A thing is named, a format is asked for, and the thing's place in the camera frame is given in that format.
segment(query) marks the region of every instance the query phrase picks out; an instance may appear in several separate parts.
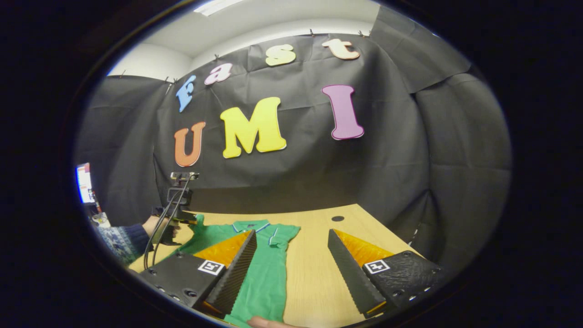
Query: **yellow letter m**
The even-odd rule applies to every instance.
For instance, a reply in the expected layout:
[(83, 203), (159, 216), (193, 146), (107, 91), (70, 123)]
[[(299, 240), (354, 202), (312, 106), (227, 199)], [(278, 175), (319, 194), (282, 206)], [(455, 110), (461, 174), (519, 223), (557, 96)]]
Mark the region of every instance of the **yellow letter m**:
[(233, 107), (221, 113), (224, 121), (225, 149), (223, 157), (233, 158), (241, 155), (237, 139), (247, 153), (251, 153), (255, 138), (259, 133), (257, 151), (271, 152), (286, 147), (286, 140), (279, 133), (278, 97), (261, 99), (255, 106), (251, 119), (247, 120), (238, 107)]

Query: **foam letter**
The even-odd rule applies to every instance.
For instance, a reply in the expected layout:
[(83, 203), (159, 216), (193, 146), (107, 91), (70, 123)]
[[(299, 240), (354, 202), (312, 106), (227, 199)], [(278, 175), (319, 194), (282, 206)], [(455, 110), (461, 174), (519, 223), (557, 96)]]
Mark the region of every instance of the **foam letter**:
[(195, 75), (189, 77), (186, 83), (184, 83), (184, 85), (182, 85), (178, 92), (176, 93), (178, 101), (180, 102), (180, 109), (178, 110), (178, 112), (180, 113), (182, 113), (186, 105), (188, 105), (188, 103), (190, 103), (190, 101), (192, 100), (192, 96), (190, 94), (194, 90), (194, 86), (192, 85), (192, 83), (194, 82), (195, 79), (196, 79)]
[(225, 149), (223, 157), (233, 158), (241, 155), (241, 148), (237, 146), (237, 139), (247, 153), (251, 153), (257, 132), (259, 152), (278, 151), (286, 147), (286, 140), (279, 133), (278, 97), (261, 99), (255, 106), (251, 119), (247, 120), (238, 107), (225, 110), (220, 115), (224, 121)]
[(198, 158), (201, 155), (202, 128), (204, 128), (205, 125), (206, 123), (204, 122), (198, 122), (192, 126), (191, 130), (194, 135), (192, 136), (192, 152), (190, 155), (187, 155), (184, 151), (184, 143), (188, 129), (183, 128), (182, 130), (176, 131), (174, 134), (174, 158), (176, 159), (176, 164), (185, 168), (194, 165), (194, 163), (198, 161)]
[(293, 47), (289, 44), (284, 44), (281, 46), (273, 46), (265, 52), (267, 58), (265, 62), (269, 66), (277, 66), (282, 64), (287, 64), (296, 59), (296, 53), (293, 51)]
[(349, 85), (328, 85), (322, 88), (322, 93), (330, 98), (334, 114), (335, 128), (332, 138), (336, 140), (362, 137), (364, 129), (356, 122), (354, 107), (350, 95), (354, 89)]
[(233, 64), (226, 63), (213, 68), (213, 70), (210, 72), (209, 77), (206, 78), (205, 84), (211, 85), (215, 82), (221, 82), (226, 80), (228, 77), (231, 76), (231, 67), (233, 67)]
[(324, 47), (330, 48), (332, 54), (340, 59), (355, 59), (360, 56), (356, 51), (348, 51), (346, 46), (352, 46), (350, 41), (340, 41), (340, 39), (332, 39), (322, 43)]

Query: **person's hand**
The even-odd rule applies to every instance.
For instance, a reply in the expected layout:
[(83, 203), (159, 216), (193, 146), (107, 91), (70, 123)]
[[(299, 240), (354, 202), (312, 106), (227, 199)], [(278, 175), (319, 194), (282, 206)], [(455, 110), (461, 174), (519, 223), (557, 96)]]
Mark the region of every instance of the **person's hand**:
[[(156, 224), (158, 223), (159, 219), (160, 219), (159, 217), (155, 217), (154, 215), (152, 215), (142, 225), (142, 227), (146, 231), (148, 237), (152, 237), (152, 234), (154, 233), (154, 229), (156, 228)], [(166, 223), (168, 223), (168, 221), (169, 221), (168, 218), (164, 218), (162, 220), (162, 223), (160, 224), (159, 229), (164, 229), (164, 226), (166, 226)], [(180, 229), (180, 227), (179, 226), (170, 226), (168, 229), (170, 229), (170, 228), (174, 228), (172, 230), (172, 237), (176, 237), (176, 234), (178, 233), (178, 230)]]
[(254, 316), (251, 319), (247, 320), (247, 324), (253, 328), (305, 328), (292, 326), (290, 324), (283, 322), (267, 320), (260, 316)]

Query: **white ceiling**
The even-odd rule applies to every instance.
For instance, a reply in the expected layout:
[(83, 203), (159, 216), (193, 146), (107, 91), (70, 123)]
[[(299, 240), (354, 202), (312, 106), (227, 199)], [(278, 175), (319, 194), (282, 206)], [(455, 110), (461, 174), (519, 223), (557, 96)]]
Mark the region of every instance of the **white ceiling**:
[[(196, 4), (192, 10), (202, 5)], [(256, 30), (285, 28), (288, 22), (344, 19), (372, 25), (379, 4), (371, 0), (243, 0), (210, 16), (194, 11), (146, 38), (155, 44), (195, 58), (205, 50)]]

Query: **ceiling light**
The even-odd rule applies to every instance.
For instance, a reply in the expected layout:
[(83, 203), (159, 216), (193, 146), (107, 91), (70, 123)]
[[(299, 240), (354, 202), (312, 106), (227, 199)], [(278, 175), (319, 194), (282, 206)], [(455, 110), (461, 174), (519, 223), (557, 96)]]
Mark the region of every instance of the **ceiling light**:
[(194, 12), (201, 13), (205, 16), (210, 16), (221, 9), (227, 8), (228, 6), (234, 5), (241, 1), (243, 0), (214, 0), (194, 9)]

